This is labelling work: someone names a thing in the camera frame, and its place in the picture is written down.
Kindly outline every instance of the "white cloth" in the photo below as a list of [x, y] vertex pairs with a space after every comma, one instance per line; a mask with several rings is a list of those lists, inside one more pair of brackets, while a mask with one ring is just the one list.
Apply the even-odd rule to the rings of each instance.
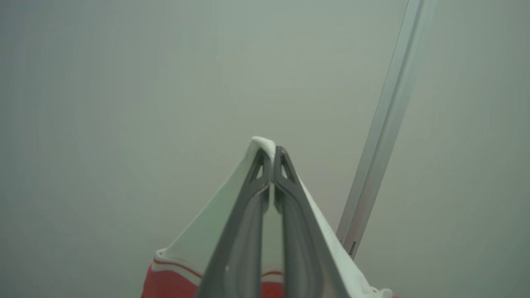
[[[230, 215], [232, 207], [239, 194], [241, 185], [252, 164], [256, 152], [262, 148], [270, 157], [271, 166], [274, 161], [276, 145], [273, 141], [262, 137], [252, 137], [243, 160], [223, 186], [217, 191], [213, 199], [204, 207], [197, 217], [186, 227], [171, 245], [159, 252], [159, 256], [167, 260], [179, 260], [188, 268], [203, 274], [219, 240], [223, 227]], [[392, 291], [372, 288], [362, 272], [357, 268], [346, 253], [333, 229], [322, 215], [311, 194], [307, 191], [302, 180], [303, 189], [309, 204], [319, 223], [325, 241], [331, 251], [333, 260], [339, 270], [342, 280], [352, 298], [391, 298]], [[269, 201], [274, 201], [274, 191], [269, 192]], [[282, 271], [282, 239], [281, 216], [274, 207], [270, 207], [263, 218], [263, 273]], [[267, 275], [271, 280], [281, 278], [278, 275]]]

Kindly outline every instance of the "metal beam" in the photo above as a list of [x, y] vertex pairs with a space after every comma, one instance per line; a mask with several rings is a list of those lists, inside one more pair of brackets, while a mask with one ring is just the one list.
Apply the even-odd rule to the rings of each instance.
[[409, 0], [372, 126], [337, 229], [353, 258], [374, 207], [416, 80], [436, 0]]

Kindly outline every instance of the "plain background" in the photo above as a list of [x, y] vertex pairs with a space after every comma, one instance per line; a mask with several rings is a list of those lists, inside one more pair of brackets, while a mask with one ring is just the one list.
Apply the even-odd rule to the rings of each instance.
[[[405, 7], [3, 1], [0, 296], [140, 296], [253, 135], [336, 229]], [[528, 12], [439, 1], [355, 259], [374, 286], [528, 295]]]

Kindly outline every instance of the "red and white cloth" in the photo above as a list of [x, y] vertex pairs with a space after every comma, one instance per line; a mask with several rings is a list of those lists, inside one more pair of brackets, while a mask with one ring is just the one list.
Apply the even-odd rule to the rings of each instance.
[[[274, 160], [275, 143], [265, 138], [253, 137], [243, 160], [213, 199], [169, 247], [156, 251], [153, 263], [147, 271], [142, 298], [194, 297], [239, 189], [260, 148], [269, 155], [271, 161]], [[352, 298], [391, 298], [392, 291], [379, 291], [369, 285], [340, 245], [302, 181], [301, 183], [349, 295]], [[270, 196], [269, 201], [274, 201], [273, 191]], [[274, 208], [269, 208], [263, 216], [262, 237], [261, 297], [280, 298], [284, 295], [281, 216]]]

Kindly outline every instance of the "wall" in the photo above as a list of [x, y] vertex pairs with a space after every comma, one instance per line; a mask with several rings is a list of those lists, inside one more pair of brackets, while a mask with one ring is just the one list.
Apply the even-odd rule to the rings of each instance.
[[528, 297], [530, 2], [439, 1], [355, 261], [407, 297]]
[[139, 296], [253, 135], [337, 227], [405, 4], [2, 1], [0, 296]]

